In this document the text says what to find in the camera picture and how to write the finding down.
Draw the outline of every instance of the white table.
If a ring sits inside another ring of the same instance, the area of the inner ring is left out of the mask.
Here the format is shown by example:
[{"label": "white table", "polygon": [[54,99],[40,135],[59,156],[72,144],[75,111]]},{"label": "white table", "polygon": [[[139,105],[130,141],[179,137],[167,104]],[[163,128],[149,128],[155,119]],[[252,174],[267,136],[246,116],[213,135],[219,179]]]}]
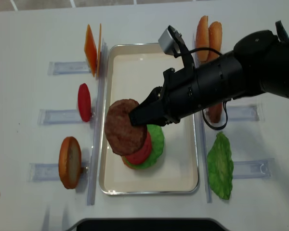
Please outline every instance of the white table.
[{"label": "white table", "polygon": [[64,137],[73,135],[89,155],[87,124],[39,127],[39,109],[75,109],[81,83],[92,98],[91,75],[47,76],[49,61],[83,61],[86,26],[116,44],[156,42],[168,25],[189,48],[198,21],[223,25],[223,52],[257,30],[275,32],[282,20],[289,34],[289,0],[221,0],[174,4],[0,13],[0,230],[67,230],[90,218],[212,218],[230,230],[289,231],[289,100],[265,94],[263,146],[278,165],[276,180],[236,180],[229,203],[213,195],[207,204],[201,150],[200,185],[191,195],[104,195],[87,206],[87,190],[66,190],[59,181],[27,182],[29,163],[56,163]]}]

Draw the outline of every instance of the tomato slice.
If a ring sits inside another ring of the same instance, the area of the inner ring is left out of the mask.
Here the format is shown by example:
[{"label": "tomato slice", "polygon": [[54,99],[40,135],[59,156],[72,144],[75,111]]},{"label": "tomato slice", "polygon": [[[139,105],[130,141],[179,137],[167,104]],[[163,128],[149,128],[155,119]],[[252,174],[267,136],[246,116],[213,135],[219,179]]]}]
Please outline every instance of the tomato slice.
[{"label": "tomato slice", "polygon": [[80,85],[78,90],[78,109],[79,114],[84,122],[89,122],[92,116],[91,97],[87,84]]},{"label": "tomato slice", "polygon": [[135,153],[131,155],[126,155],[125,158],[128,162],[130,162],[133,165],[139,165],[142,164],[151,154],[152,151],[152,142],[151,142],[151,136],[150,133],[147,133],[146,140],[144,142],[144,146],[139,151],[136,151]]}]

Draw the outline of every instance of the orange cheese slice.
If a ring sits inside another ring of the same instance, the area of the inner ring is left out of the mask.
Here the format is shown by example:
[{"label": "orange cheese slice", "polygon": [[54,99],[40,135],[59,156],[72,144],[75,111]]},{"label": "orange cheese slice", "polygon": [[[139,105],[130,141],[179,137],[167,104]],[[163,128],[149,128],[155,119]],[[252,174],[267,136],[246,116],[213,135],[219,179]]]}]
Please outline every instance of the orange cheese slice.
[{"label": "orange cheese slice", "polygon": [[86,32],[86,41],[85,41],[85,47],[84,51],[88,60],[88,63],[91,68],[91,72],[93,76],[95,76],[96,73],[96,61],[97,61],[97,51],[96,51],[96,45],[94,42],[93,34],[90,28],[90,25],[87,26],[87,32]]}]

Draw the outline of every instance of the bottom bun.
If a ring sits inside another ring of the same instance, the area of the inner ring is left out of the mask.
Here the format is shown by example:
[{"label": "bottom bun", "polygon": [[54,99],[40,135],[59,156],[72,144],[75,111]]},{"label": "bottom bun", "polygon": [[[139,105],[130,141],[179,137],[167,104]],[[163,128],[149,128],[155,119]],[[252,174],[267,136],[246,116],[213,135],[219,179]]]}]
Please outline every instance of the bottom bun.
[{"label": "bottom bun", "polygon": [[59,177],[67,189],[76,188],[81,172],[81,150],[74,137],[66,137],[59,155]]},{"label": "bottom bun", "polygon": [[136,169],[136,168],[133,168],[132,166],[130,166],[130,163],[127,161],[127,159],[126,159],[125,157],[121,156],[121,158],[122,158],[123,163],[124,163],[127,167],[129,167],[129,168],[131,168],[131,169]]},{"label": "bottom bun", "polygon": [[162,155],[163,150],[164,150],[164,134],[162,131],[162,128],[157,125],[147,125],[148,127],[148,132],[150,133],[151,136],[151,142],[152,142],[152,151],[150,156],[141,164],[139,165],[133,165],[128,160],[122,156],[122,161],[123,163],[131,168],[131,169],[146,169],[151,166],[153,166],[158,158]]}]

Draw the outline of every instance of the metal tray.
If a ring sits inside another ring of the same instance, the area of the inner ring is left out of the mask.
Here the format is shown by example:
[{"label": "metal tray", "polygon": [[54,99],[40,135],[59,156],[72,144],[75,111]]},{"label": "metal tray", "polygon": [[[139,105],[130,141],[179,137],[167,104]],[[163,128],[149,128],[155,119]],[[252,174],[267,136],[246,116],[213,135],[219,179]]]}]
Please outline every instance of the metal tray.
[{"label": "metal tray", "polygon": [[[162,73],[170,67],[183,68],[182,60],[165,55],[157,43],[113,47],[108,58],[104,116],[116,100],[142,102],[154,87],[162,86]],[[198,123],[198,117],[191,115],[179,124],[163,127],[164,153],[145,170],[126,167],[103,134],[99,172],[102,191],[108,195],[193,192],[198,186]]]}]

